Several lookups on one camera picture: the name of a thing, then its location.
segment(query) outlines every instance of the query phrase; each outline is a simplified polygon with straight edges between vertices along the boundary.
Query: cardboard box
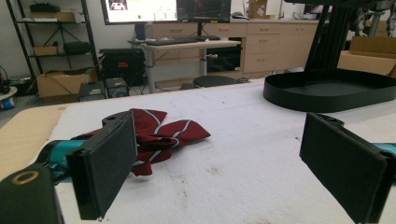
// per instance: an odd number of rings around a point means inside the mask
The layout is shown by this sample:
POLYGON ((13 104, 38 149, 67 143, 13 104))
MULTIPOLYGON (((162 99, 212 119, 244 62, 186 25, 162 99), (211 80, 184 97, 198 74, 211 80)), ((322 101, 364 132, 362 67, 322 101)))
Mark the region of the cardboard box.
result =
POLYGON ((248 17, 251 19, 270 19, 266 15, 267 0, 250 0, 248 2, 248 17))
POLYGON ((56 46, 36 46, 36 47, 33 47, 33 52, 35 53, 35 56, 57 55, 58 47, 56 47, 56 46))
POLYGON ((30 18, 56 18, 58 21, 76 22, 74 12, 30 12, 30 18))
POLYGON ((396 77, 396 38, 354 36, 337 67, 396 77))
MULTIPOLYGON (((370 33, 370 28, 372 25, 371 23, 372 23, 371 21, 367 21, 364 26, 363 32, 367 35, 370 33)), ((388 37, 387 26, 388 25, 386 21, 379 21, 375 30, 375 36, 388 37)))
POLYGON ((49 71, 37 77, 38 94, 44 98, 76 95, 77 101, 81 83, 96 80, 97 77, 94 68, 49 71))
POLYGON ((78 95, 61 95, 43 97, 44 105, 62 105, 78 102, 78 95))

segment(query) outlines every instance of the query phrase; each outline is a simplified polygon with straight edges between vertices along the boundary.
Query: black case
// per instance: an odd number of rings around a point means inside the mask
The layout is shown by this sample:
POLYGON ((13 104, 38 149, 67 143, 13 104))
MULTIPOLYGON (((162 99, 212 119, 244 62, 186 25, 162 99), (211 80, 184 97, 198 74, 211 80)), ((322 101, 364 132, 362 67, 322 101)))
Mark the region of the black case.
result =
POLYGON ((105 216, 136 159, 132 111, 102 122, 104 128, 66 155, 81 219, 105 216))
POLYGON ((145 55, 142 49, 100 49, 104 79, 122 77, 128 86, 144 84, 145 55))
POLYGON ((101 99, 106 99, 105 87, 102 81, 81 83, 78 92, 79 102, 101 99))
POLYGON ((29 6, 32 12, 60 12, 59 7, 53 6, 50 3, 36 3, 29 6))
POLYGON ((300 157, 356 223, 377 223, 396 174, 396 156, 308 113, 300 157))
POLYGON ((88 42, 70 42, 64 44, 66 54, 85 54, 90 52, 91 47, 88 42))

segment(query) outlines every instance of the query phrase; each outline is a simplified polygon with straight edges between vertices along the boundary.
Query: black container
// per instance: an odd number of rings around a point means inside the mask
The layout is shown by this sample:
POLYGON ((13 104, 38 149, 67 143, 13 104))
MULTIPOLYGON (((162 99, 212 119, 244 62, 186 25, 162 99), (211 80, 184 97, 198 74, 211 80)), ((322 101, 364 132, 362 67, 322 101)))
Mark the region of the black container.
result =
POLYGON ((37 85, 30 76, 14 77, 9 81, 9 86, 18 89, 16 96, 35 95, 37 93, 37 85))
POLYGON ((64 52, 66 52, 66 54, 85 54, 90 52, 90 50, 91 46, 88 42, 77 41, 64 44, 64 52))
POLYGON ((122 77, 128 86, 144 84, 145 55, 142 49, 101 49, 104 79, 122 77))
POLYGON ((106 79, 107 98, 129 96, 129 88, 122 77, 106 79))
POLYGON ((106 99, 103 82, 84 82, 81 83, 78 93, 78 101, 94 101, 106 99))
POLYGON ((343 69, 272 75, 263 97, 292 110, 332 113, 394 100, 396 79, 343 69))
POLYGON ((339 119, 307 113, 300 157, 354 223, 378 223, 396 154, 357 136, 339 119))

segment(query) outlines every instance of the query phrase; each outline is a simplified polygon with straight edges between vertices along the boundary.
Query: drawer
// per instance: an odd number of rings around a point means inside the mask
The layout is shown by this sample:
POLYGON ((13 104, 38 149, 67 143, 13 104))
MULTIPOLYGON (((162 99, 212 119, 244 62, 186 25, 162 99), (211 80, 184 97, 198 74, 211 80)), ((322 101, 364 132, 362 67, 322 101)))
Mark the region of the drawer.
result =
POLYGON ((279 35, 250 35, 247 37, 246 52, 276 53, 279 45, 279 35))
POLYGON ((245 56, 245 73, 272 71, 276 69, 276 54, 248 54, 245 56))
POLYGON ((279 23, 248 23, 247 33, 248 34, 279 34, 281 24, 279 23))
POLYGON ((173 37, 178 35, 194 35, 197 32, 196 23, 163 23, 152 24, 146 32, 148 38, 173 37))
POLYGON ((207 23, 202 35, 216 35, 219 37, 245 37, 247 25, 245 23, 207 23))
POLYGON ((180 59, 180 58, 198 58, 198 57, 199 57, 198 49, 183 49, 183 50, 154 52, 155 61, 180 59))
POLYGON ((295 35, 300 33, 315 34, 317 24, 283 24, 281 27, 282 35, 295 35))

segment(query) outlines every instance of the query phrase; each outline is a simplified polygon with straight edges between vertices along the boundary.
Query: metal shelf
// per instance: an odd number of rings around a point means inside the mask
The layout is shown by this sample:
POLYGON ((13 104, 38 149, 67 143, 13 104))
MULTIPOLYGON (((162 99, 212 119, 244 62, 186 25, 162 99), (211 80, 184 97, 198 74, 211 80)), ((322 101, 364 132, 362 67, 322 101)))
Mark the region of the metal shelf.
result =
POLYGON ((81 23, 77 23, 74 21, 22 21, 21 18, 26 18, 26 14, 24 12, 23 4, 22 4, 23 1, 26 1, 26 0, 16 0, 16 1, 12 1, 12 3, 11 3, 11 0, 7 0, 7 6, 8 6, 9 13, 11 15, 12 21, 14 23, 14 27, 17 32, 18 39, 20 41, 24 57, 26 59, 26 62, 29 67, 29 71, 30 71, 30 74, 31 74, 31 77, 33 80, 40 74, 44 73, 40 58, 65 57, 69 63, 70 68, 71 68, 72 65, 70 63, 69 57, 78 56, 78 55, 91 55, 92 56, 92 67, 95 68, 97 76, 100 76, 100 69, 99 69, 99 66, 97 66, 98 58, 96 56, 95 44, 93 42, 93 34, 92 34, 90 16, 88 14, 86 0, 80 0, 81 6, 82 6, 82 12, 83 12, 83 15, 85 16, 85 21, 82 21, 81 23), (63 28, 63 25, 66 25, 66 24, 67 25, 68 24, 85 25, 87 36, 89 39, 89 44, 91 47, 90 53, 78 54, 78 55, 57 54, 57 55, 43 55, 43 56, 36 56, 36 55, 32 55, 30 53, 30 52, 32 52, 32 47, 36 46, 35 41, 33 40, 31 26, 32 26, 32 29, 37 25, 56 25, 56 26, 58 26, 57 30, 46 41, 46 44, 47 44, 47 42, 49 42, 57 32, 61 32, 63 42, 64 42, 64 32, 73 36, 72 33, 68 32, 67 30, 65 30, 63 28), (34 64, 37 66, 39 74, 37 74, 36 71, 34 70, 34 68, 33 68, 34 64))

